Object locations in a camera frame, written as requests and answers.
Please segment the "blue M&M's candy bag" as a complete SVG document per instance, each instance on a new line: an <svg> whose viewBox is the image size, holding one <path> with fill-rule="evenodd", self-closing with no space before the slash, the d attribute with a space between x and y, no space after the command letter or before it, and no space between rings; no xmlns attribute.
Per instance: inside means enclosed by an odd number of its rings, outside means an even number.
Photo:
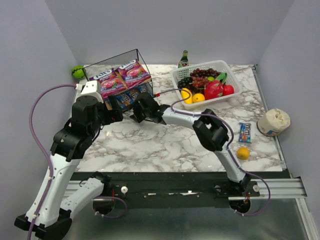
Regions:
<svg viewBox="0 0 320 240"><path fill-rule="evenodd" d="M122 93L116 95L115 97L116 97L116 100L117 100L119 106L122 109L127 109L134 102L132 100L132 98L128 94L126 94L125 92L122 92Z"/></svg>
<svg viewBox="0 0 320 240"><path fill-rule="evenodd" d="M115 110L117 109L117 104L112 103L108 98L104 100L104 103L108 110Z"/></svg>
<svg viewBox="0 0 320 240"><path fill-rule="evenodd" d="M133 103L141 92L137 88L132 88L126 92L131 103Z"/></svg>
<svg viewBox="0 0 320 240"><path fill-rule="evenodd" d="M139 85L138 86L138 90L141 92L141 93L145 93L145 92L147 92L147 93L151 93L150 92L150 90L149 90L149 88L148 88L148 86L146 85L146 84L141 84L141 85Z"/></svg>
<svg viewBox="0 0 320 240"><path fill-rule="evenodd" d="M238 141L240 143L252 143L251 140L251 123L246 123L246 122L240 122L240 130L239 130L239 137Z"/></svg>

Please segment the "purple Fox's candy bag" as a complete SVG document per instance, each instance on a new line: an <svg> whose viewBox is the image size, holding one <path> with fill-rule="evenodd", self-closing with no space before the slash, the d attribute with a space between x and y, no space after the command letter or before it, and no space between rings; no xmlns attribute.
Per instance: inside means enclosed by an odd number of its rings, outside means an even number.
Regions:
<svg viewBox="0 0 320 240"><path fill-rule="evenodd" d="M115 70L108 69L97 75L89 78L90 81L98 81L101 85L100 94L103 100L106 100L110 95L116 95L127 89Z"/></svg>
<svg viewBox="0 0 320 240"><path fill-rule="evenodd" d="M151 75L137 59L133 59L126 64L119 66L115 70L124 81L128 89L136 87L151 79Z"/></svg>

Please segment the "white plastic fruit basket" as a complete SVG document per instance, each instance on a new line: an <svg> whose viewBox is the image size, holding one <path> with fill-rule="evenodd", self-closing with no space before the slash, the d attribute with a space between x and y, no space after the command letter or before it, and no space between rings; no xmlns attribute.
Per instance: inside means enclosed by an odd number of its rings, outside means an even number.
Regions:
<svg viewBox="0 0 320 240"><path fill-rule="evenodd" d="M242 87L223 60L188 65L173 70L173 86L187 110L223 102L242 93Z"/></svg>

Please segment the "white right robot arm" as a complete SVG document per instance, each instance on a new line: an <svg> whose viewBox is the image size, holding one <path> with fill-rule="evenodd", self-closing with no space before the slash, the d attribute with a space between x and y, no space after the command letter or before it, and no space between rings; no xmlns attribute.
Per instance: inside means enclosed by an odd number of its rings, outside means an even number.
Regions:
<svg viewBox="0 0 320 240"><path fill-rule="evenodd" d="M156 124L176 125L194 130L201 145L213 152L224 167L229 181L228 191L240 195L247 190L251 177L242 169L239 160L230 149L230 126L212 110L192 112L178 110L167 104L159 105L147 92L138 95L132 109L133 115L130 118L137 123L150 119Z"/></svg>

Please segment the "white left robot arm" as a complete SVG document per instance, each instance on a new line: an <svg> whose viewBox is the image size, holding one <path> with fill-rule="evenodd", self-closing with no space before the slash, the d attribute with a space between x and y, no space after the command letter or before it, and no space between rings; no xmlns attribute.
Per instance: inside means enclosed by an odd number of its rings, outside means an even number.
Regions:
<svg viewBox="0 0 320 240"><path fill-rule="evenodd" d="M115 96L111 109L97 97L76 99L71 117L53 137L51 154L46 154L48 169L39 192L27 213L17 216L14 226L41 240L61 240L69 231L73 218L83 207L101 194L113 197L111 177L95 172L75 193L64 199L69 181L103 126L123 120Z"/></svg>

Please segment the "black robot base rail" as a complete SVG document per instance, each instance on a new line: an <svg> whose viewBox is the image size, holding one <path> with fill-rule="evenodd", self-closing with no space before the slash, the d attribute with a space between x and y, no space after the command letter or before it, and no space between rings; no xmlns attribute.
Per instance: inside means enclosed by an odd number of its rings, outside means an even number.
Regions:
<svg viewBox="0 0 320 240"><path fill-rule="evenodd" d="M260 196L258 183L232 183L225 172L102 172L102 196L124 200L129 209L228 208L230 201Z"/></svg>

